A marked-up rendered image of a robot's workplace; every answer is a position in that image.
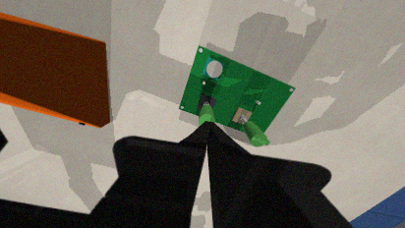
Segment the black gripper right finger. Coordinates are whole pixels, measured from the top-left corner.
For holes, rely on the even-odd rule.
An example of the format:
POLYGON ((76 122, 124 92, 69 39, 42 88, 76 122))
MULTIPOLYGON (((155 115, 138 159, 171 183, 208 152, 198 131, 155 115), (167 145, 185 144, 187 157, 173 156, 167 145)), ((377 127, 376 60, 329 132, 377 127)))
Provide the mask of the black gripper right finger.
POLYGON ((209 122, 207 159, 213 228, 229 228, 254 180, 318 187, 330 170, 309 162, 250 154, 214 122, 209 122))

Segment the green circuit board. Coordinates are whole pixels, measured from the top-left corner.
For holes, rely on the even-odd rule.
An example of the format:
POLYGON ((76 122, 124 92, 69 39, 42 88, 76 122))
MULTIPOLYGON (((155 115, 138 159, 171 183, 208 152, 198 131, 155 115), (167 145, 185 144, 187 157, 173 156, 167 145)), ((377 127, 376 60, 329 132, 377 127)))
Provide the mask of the green circuit board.
POLYGON ((255 147, 269 145, 265 131, 295 87, 198 47, 179 106, 204 121, 244 132, 255 147))

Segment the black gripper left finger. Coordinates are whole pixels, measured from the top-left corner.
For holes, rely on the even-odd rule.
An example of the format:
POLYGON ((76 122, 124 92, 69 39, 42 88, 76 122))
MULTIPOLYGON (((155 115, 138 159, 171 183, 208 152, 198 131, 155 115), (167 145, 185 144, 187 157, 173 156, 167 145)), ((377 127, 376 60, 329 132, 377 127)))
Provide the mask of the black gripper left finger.
POLYGON ((113 145, 117 174, 134 172, 187 182, 185 209, 193 211, 210 130, 204 121, 180 142, 129 136, 113 145))

